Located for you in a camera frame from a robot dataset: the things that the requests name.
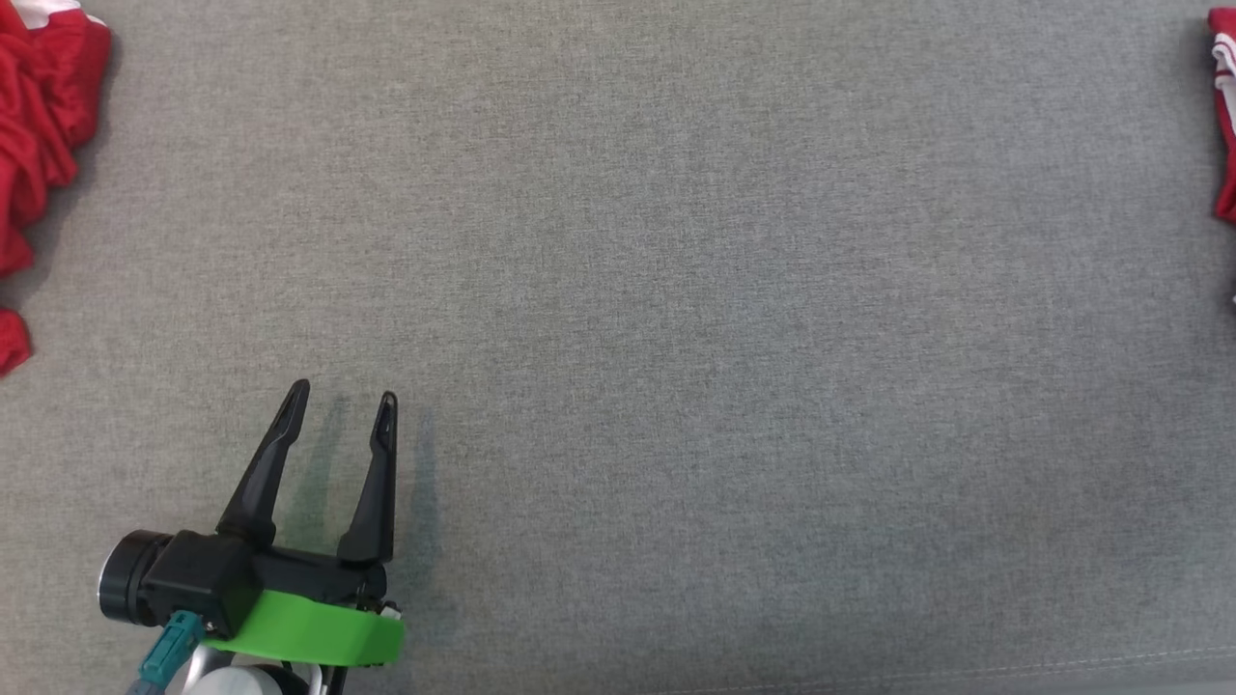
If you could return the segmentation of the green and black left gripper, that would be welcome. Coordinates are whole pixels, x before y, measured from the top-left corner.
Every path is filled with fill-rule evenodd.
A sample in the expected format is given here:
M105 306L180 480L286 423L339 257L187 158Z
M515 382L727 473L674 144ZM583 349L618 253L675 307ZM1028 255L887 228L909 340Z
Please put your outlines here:
M255 548L274 540L274 501L288 453L300 435L309 394L298 378L234 488L216 524L219 534ZM405 625L387 599L387 568L394 554L399 404L387 391L368 445L371 461L349 529L336 556L269 548L253 559L265 589L239 633L208 636L213 650L269 662L323 667L382 667L405 642Z

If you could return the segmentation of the red shorts with white trim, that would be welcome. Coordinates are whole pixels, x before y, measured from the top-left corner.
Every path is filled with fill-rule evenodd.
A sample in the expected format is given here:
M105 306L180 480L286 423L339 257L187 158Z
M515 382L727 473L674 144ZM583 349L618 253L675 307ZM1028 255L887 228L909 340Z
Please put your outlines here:
M82 0L0 0L0 281L35 263L26 232L78 176L111 45Z

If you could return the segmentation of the grey fabric sofa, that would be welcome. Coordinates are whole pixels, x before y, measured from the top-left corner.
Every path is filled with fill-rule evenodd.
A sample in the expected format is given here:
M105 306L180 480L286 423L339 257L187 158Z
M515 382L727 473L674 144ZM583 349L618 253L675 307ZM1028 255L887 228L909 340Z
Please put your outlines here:
M349 695L1236 691L1230 0L82 0L96 139L0 281L0 695L121 695L121 537L332 552Z

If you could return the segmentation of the red white basketball jersey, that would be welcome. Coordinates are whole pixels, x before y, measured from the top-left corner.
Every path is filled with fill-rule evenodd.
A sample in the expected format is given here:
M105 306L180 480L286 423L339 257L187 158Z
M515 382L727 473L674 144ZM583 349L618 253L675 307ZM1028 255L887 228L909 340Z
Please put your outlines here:
M1214 89L1217 122L1226 147L1222 185L1215 204L1215 215L1236 225L1236 6L1215 6L1208 14L1208 26L1214 38Z

